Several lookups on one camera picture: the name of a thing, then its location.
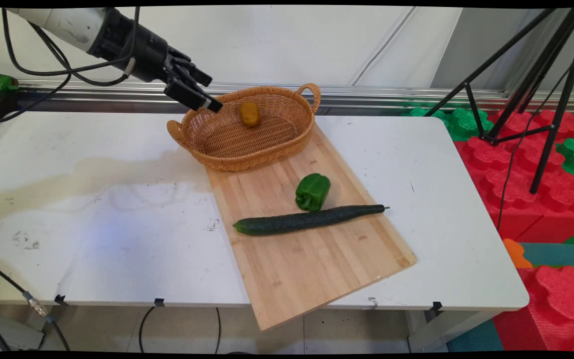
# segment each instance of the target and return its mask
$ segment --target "cable connector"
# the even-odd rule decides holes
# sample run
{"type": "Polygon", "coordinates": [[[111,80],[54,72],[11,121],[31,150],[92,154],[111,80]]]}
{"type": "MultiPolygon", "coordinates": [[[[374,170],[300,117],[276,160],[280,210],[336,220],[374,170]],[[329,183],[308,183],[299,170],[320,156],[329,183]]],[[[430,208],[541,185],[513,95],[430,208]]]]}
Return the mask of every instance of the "cable connector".
{"type": "Polygon", "coordinates": [[[130,74],[132,74],[132,70],[134,70],[134,66],[137,64],[137,59],[135,59],[134,57],[130,57],[130,61],[128,63],[128,65],[126,66],[126,70],[123,71],[123,74],[126,76],[130,76],[130,74]]]}
{"type": "Polygon", "coordinates": [[[34,309],[35,312],[37,312],[37,314],[39,314],[44,318],[48,316],[48,309],[46,309],[46,307],[43,304],[41,304],[39,300],[34,298],[32,294],[30,294],[30,292],[28,291],[23,292],[23,297],[25,297],[25,299],[28,300],[28,304],[30,305],[30,307],[32,307],[32,309],[34,309]]]}

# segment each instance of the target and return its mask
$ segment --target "floor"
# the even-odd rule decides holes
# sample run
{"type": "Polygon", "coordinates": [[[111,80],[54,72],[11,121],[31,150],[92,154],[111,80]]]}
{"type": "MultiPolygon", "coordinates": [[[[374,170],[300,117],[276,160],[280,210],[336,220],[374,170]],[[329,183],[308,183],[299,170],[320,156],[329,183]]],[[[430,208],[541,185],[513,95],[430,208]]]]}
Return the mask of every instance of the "floor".
{"type": "MultiPolygon", "coordinates": [[[[53,307],[72,350],[139,352],[139,326],[149,308],[53,307]]],[[[318,310],[260,332],[251,308],[219,309],[218,353],[362,354],[408,353],[403,311],[318,310]]],[[[40,350],[63,350],[51,325],[40,350]]],[[[153,353],[214,353],[218,319],[214,308],[153,309],[143,325],[143,350],[153,353]]],[[[446,352],[442,346],[435,352],[446,352]]]]}

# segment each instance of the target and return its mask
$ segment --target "tripod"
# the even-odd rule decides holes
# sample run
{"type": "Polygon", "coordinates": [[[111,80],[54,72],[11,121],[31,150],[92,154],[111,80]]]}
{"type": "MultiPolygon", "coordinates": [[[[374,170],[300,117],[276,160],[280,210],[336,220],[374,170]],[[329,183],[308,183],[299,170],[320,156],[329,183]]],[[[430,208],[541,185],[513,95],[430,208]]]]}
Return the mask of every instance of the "tripod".
{"type": "Polygon", "coordinates": [[[471,91],[470,83],[478,75],[480,75],[486,68],[488,68],[492,63],[494,63],[504,52],[508,51],[509,48],[513,47],[520,39],[522,39],[526,34],[528,34],[533,28],[535,28],[542,20],[544,20],[549,14],[551,14],[555,9],[545,9],[536,18],[533,19],[524,29],[520,30],[512,39],[510,39],[503,47],[501,47],[495,54],[493,54],[487,61],[485,61],[480,67],[478,67],[471,75],[467,76],[458,86],[449,92],[444,99],[440,100],[432,109],[430,109],[424,116],[432,116],[435,111],[444,106],[449,100],[451,100],[455,95],[457,95],[462,89],[466,90],[467,96],[469,97],[469,103],[471,104],[471,110],[475,118],[475,122],[478,127],[479,137],[485,141],[489,141],[492,145],[496,146],[498,143],[504,141],[510,141],[524,136],[529,136],[532,134],[538,134],[539,132],[549,131],[548,137],[546,138],[546,143],[544,144],[544,149],[542,150],[542,156],[540,157],[540,162],[538,163],[537,170],[535,171],[535,177],[533,177],[533,182],[531,184],[530,192],[535,194],[540,186],[540,181],[542,181],[542,175],[544,175],[544,169],[546,168],[546,163],[549,160],[549,155],[553,148],[555,138],[558,134],[558,129],[562,121],[562,116],[566,110],[568,99],[570,98],[570,93],[574,85],[574,58],[572,64],[567,70],[568,77],[564,83],[564,88],[560,95],[560,100],[558,102],[558,108],[555,111],[555,116],[551,125],[541,127],[535,130],[526,130],[521,134],[516,134],[513,136],[507,136],[503,138],[497,138],[502,126],[509,117],[513,114],[513,111],[520,105],[522,99],[522,105],[520,105],[518,112],[521,114],[526,110],[529,102],[533,99],[535,92],[539,88],[542,80],[546,76],[547,72],[551,68],[555,59],[560,54],[560,51],[567,42],[570,34],[574,30],[574,7],[568,11],[567,16],[564,18],[560,27],[555,31],[551,40],[546,45],[542,54],[538,57],[533,64],[531,70],[520,84],[519,88],[513,94],[513,97],[509,100],[501,116],[497,119],[494,127],[486,134],[482,128],[482,123],[480,120],[480,115],[478,114],[477,106],[475,105],[475,100],[473,98],[473,93],[471,91]]]}

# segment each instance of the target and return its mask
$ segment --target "tripod leg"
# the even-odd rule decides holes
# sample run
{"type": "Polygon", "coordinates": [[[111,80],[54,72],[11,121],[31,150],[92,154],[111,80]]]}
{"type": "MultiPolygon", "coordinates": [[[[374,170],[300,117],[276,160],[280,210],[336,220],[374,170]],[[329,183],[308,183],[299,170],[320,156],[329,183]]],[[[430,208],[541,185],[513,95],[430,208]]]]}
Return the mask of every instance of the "tripod leg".
{"type": "Polygon", "coordinates": [[[520,114],[523,114],[524,111],[526,111],[528,104],[531,103],[531,100],[533,99],[533,96],[535,96],[537,89],[540,88],[540,84],[542,84],[542,81],[546,77],[546,74],[551,69],[551,66],[553,66],[553,64],[555,63],[555,60],[558,58],[558,55],[560,54],[562,48],[564,48],[564,45],[568,41],[568,38],[570,37],[570,35],[573,33],[573,30],[574,30],[574,26],[572,27],[572,29],[569,29],[567,31],[565,37],[558,44],[555,51],[553,51],[553,54],[547,59],[547,62],[542,67],[542,71],[540,72],[540,75],[538,75],[537,79],[535,80],[535,84],[533,85],[533,87],[529,91],[528,95],[526,95],[526,98],[524,98],[524,102],[522,102],[522,104],[520,105],[520,108],[518,110],[518,112],[520,114]]]}
{"type": "Polygon", "coordinates": [[[478,107],[475,104],[475,98],[473,98],[473,91],[471,90],[471,85],[464,84],[464,88],[466,89],[467,96],[469,96],[469,103],[471,104],[471,111],[473,112],[475,123],[478,125],[478,136],[482,138],[484,137],[484,127],[482,127],[482,120],[480,119],[480,114],[478,113],[478,107]]]}
{"type": "Polygon", "coordinates": [[[521,40],[524,35],[528,34],[533,28],[535,28],[542,20],[544,20],[547,16],[549,16],[555,9],[545,9],[540,13],[536,18],[533,19],[528,25],[524,27],[524,29],[520,30],[512,39],[510,39],[507,43],[504,44],[495,54],[493,54],[487,61],[480,65],[480,67],[476,68],[471,75],[468,75],[464,81],[462,81],[458,86],[453,89],[453,91],[449,92],[437,105],[433,106],[424,116],[430,117],[435,113],[435,111],[439,110],[440,107],[444,106],[449,100],[451,100],[455,95],[457,95],[462,89],[464,88],[464,84],[470,83],[473,81],[478,75],[482,73],[482,71],[486,70],[492,63],[494,63],[504,52],[508,51],[509,48],[513,47],[515,43],[521,40]]]}
{"type": "Polygon", "coordinates": [[[547,43],[546,47],[544,48],[544,51],[542,51],[542,54],[540,54],[540,57],[538,57],[537,61],[535,61],[535,64],[533,64],[533,67],[528,72],[528,75],[526,75],[524,81],[522,81],[522,84],[520,84],[520,87],[515,91],[515,94],[513,94],[513,98],[511,98],[508,104],[506,104],[506,107],[504,107],[504,111],[502,112],[501,116],[499,116],[499,119],[497,119],[497,122],[493,126],[493,129],[491,129],[490,132],[488,132],[489,137],[497,138],[499,130],[502,129],[504,123],[506,123],[508,118],[515,110],[515,107],[517,107],[518,103],[522,100],[529,86],[535,82],[535,77],[538,75],[538,73],[540,73],[542,67],[544,66],[544,64],[546,64],[547,59],[551,57],[553,52],[556,50],[557,45],[560,44],[562,39],[565,38],[565,34],[567,33],[567,31],[572,31],[573,28],[574,28],[574,7],[570,9],[570,11],[568,11],[567,16],[560,24],[560,27],[555,31],[555,34],[553,34],[551,41],[547,43]]]}
{"type": "Polygon", "coordinates": [[[558,135],[558,129],[560,129],[562,116],[564,115],[564,111],[566,110],[568,98],[570,97],[573,85],[574,85],[574,58],[570,71],[568,73],[568,78],[564,84],[564,89],[562,90],[560,96],[558,109],[555,111],[555,117],[553,117],[551,131],[549,131],[549,136],[546,138],[546,143],[544,144],[544,150],[542,150],[542,157],[540,157],[540,163],[537,165],[537,170],[535,171],[535,177],[533,177],[533,183],[531,184],[531,193],[533,194],[537,193],[537,190],[540,187],[540,182],[542,181],[542,175],[544,175],[544,170],[546,169],[546,163],[549,161],[549,156],[551,155],[551,150],[553,149],[553,143],[555,143],[555,138],[558,135]]]}

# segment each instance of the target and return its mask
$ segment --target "white table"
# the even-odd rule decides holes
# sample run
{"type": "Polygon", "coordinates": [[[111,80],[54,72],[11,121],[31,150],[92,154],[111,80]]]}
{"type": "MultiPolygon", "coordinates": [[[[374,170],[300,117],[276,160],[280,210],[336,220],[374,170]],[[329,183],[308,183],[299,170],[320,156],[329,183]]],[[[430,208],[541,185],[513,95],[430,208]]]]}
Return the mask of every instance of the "white table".
{"type": "MultiPolygon", "coordinates": [[[[178,114],[28,112],[0,125],[0,269],[46,304],[249,305],[205,168],[178,114]]],[[[417,264],[329,308],[442,315],[426,350],[529,296],[437,118],[317,116],[417,264]]],[[[0,278],[0,304],[24,299],[0,278]]]]}

